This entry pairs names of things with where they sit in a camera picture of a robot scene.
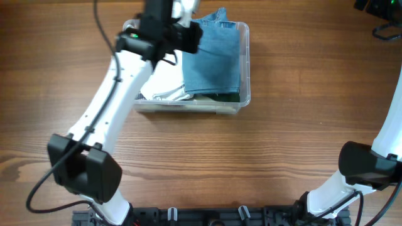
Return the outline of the white cloth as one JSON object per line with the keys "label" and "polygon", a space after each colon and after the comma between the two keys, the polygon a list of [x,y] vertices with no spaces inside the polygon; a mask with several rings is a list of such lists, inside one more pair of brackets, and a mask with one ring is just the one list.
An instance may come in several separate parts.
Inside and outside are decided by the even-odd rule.
{"label": "white cloth", "polygon": [[140,92],[146,100],[179,101],[193,97],[185,91],[182,70],[182,52],[175,50],[177,64],[159,61]]}

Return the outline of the cream cloth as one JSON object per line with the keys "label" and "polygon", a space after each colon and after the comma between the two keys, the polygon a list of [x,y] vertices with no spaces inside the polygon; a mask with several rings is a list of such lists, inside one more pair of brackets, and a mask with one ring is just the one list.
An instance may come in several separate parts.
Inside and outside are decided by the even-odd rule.
{"label": "cream cloth", "polygon": [[139,100],[134,104],[133,109],[136,111],[194,111],[222,114],[235,114],[238,111],[236,107],[226,105],[225,102],[216,102],[208,97],[181,101]]}

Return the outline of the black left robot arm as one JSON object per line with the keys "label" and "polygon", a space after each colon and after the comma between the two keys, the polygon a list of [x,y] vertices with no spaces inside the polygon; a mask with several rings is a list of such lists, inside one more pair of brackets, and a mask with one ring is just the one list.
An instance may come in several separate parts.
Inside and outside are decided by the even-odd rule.
{"label": "black left robot arm", "polygon": [[198,1],[146,1],[138,26],[117,35],[110,70],[84,115],[66,136],[54,134],[48,142],[55,182],[80,195],[104,224],[133,223],[132,206],[119,191],[122,169],[112,158],[114,146],[158,62],[177,50],[197,51],[197,8]]}

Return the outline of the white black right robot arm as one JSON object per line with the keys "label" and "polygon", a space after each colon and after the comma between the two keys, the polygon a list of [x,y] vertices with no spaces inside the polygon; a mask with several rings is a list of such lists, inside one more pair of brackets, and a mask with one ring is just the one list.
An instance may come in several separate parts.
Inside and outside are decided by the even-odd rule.
{"label": "white black right robot arm", "polygon": [[320,187],[308,191],[294,203],[293,225],[336,223],[340,211],[359,200],[356,224],[361,222],[364,195],[389,186],[394,191],[369,221],[377,223],[401,191],[401,84],[397,84],[386,120],[372,145],[349,141],[339,154],[337,171]]}

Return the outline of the dark green cloth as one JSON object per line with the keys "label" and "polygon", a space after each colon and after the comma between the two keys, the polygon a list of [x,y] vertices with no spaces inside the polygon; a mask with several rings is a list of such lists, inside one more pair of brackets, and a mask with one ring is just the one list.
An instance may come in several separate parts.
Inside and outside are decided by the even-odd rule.
{"label": "dark green cloth", "polygon": [[239,93],[205,94],[205,96],[217,102],[240,102]]}

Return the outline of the blue cloth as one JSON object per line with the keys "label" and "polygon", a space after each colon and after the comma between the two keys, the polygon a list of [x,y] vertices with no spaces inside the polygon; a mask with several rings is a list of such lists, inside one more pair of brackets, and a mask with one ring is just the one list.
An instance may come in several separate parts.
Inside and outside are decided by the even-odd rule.
{"label": "blue cloth", "polygon": [[240,79],[240,34],[227,19],[226,8],[195,19],[203,35],[198,51],[183,53],[184,88],[188,94],[238,93]]}

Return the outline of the clear plastic storage container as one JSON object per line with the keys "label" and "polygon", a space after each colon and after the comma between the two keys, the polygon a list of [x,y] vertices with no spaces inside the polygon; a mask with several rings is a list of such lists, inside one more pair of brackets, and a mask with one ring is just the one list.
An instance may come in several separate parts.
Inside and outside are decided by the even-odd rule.
{"label": "clear plastic storage container", "polygon": [[[235,22],[236,28],[239,30],[240,34],[240,79],[241,84],[239,88],[240,102],[225,102],[226,105],[230,105],[236,107],[238,111],[247,106],[251,100],[251,88],[250,88],[250,56],[249,56],[249,27],[246,23],[243,22]],[[169,61],[176,60],[176,55],[167,55],[165,57]],[[206,97],[205,94],[192,94],[193,97],[191,99],[195,99],[196,97]],[[146,100],[141,92],[139,91],[136,96],[133,104],[136,104],[139,100]]]}

